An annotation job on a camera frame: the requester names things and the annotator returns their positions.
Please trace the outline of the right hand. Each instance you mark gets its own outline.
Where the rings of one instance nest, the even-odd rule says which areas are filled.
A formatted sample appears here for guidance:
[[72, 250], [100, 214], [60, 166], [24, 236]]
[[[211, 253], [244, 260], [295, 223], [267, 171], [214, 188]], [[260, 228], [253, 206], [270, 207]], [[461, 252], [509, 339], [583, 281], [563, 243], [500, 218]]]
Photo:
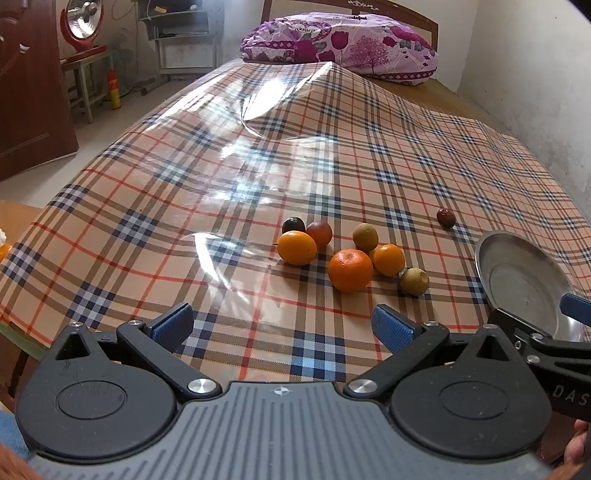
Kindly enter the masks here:
[[575, 435], [564, 450], [563, 463], [551, 472], [549, 479], [572, 479], [583, 468], [585, 456], [590, 454], [590, 424], [576, 420], [574, 428]]

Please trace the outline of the left hand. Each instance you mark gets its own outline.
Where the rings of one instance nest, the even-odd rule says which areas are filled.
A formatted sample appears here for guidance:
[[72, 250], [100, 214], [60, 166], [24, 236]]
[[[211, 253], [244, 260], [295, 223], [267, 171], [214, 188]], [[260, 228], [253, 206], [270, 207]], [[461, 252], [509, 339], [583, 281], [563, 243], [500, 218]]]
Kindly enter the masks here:
[[15, 452], [0, 445], [0, 480], [39, 480], [39, 477]]

